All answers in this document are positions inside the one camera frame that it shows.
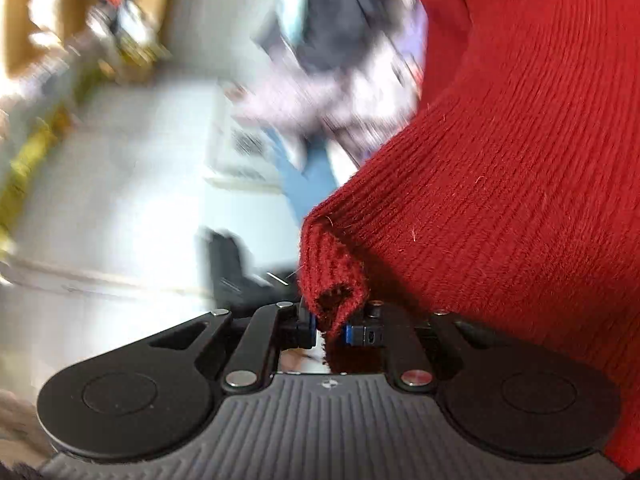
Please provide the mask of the red knit sweater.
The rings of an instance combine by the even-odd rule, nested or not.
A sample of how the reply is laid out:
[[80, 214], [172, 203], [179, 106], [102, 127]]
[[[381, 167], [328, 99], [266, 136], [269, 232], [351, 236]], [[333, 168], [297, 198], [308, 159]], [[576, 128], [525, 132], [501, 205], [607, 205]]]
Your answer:
[[422, 0], [412, 122], [306, 218], [299, 285], [337, 370], [370, 299], [457, 312], [602, 370], [639, 465], [639, 0]]

